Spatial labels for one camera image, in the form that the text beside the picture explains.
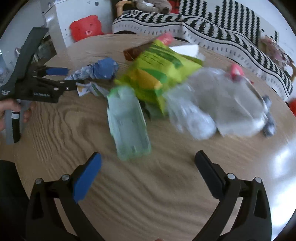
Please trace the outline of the person's left hand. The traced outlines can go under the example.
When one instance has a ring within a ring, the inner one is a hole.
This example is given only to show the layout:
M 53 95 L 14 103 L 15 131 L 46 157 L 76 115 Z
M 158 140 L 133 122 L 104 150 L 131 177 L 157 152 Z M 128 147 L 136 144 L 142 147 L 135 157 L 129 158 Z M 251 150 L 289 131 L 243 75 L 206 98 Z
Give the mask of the person's left hand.
M 36 107 L 36 102 L 31 102 L 30 107 L 27 111 L 24 112 L 23 114 L 23 122 L 27 123 L 32 115 L 32 111 Z M 6 110 L 11 110 L 11 111 L 20 111 L 21 110 L 21 105 L 16 102 L 16 100 L 13 99 L 6 99 L 1 101 L 1 124 L 0 124 L 0 131 L 3 131 L 6 127 L 5 125 L 5 120 L 4 120 L 4 112 Z

